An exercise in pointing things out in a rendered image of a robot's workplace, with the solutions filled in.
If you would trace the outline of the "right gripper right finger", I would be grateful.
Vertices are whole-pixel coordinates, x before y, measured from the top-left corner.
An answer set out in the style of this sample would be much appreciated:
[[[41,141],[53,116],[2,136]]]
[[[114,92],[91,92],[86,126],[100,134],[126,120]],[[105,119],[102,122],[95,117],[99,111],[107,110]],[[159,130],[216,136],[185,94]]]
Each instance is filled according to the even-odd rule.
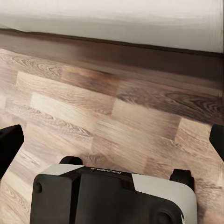
[[[209,140],[224,162],[224,126],[214,124],[210,132]]]

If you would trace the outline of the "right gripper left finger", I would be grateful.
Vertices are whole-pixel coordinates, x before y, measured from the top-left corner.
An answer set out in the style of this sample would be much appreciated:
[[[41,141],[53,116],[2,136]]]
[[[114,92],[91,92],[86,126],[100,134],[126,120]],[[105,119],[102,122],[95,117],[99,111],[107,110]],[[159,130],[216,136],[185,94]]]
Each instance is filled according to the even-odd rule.
[[[0,180],[24,143],[20,124],[0,129]]]

